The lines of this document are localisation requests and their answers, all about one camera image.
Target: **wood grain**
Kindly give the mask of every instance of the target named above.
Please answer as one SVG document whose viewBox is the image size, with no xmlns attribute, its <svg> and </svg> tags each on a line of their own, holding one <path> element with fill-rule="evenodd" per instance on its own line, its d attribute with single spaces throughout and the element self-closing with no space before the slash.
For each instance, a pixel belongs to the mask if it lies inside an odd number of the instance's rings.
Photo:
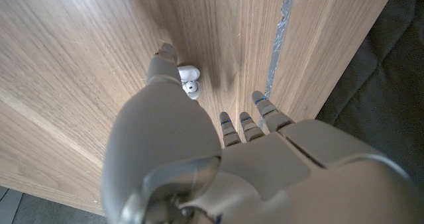
<svg viewBox="0 0 424 224">
<path fill-rule="evenodd" d="M 314 119 L 387 0 L 293 0 L 270 99 Z"/>
<path fill-rule="evenodd" d="M 0 185 L 103 214 L 111 126 L 162 41 L 201 70 L 219 134 L 221 111 L 258 120 L 282 1 L 0 0 Z M 294 0 L 272 100 L 312 117 L 385 1 Z"/>
</svg>

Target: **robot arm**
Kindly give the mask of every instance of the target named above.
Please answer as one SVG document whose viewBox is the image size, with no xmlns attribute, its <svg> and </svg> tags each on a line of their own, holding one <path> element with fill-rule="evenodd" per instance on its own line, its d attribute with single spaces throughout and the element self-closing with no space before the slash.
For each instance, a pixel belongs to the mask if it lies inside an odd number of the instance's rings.
<svg viewBox="0 0 424 224">
<path fill-rule="evenodd" d="M 294 123 L 262 93 L 265 135 L 240 114 L 247 143 L 220 115 L 226 148 L 182 89 L 164 44 L 148 85 L 120 111 L 102 174 L 110 223 L 420 223 L 407 174 L 367 144 L 319 121 Z"/>
</svg>

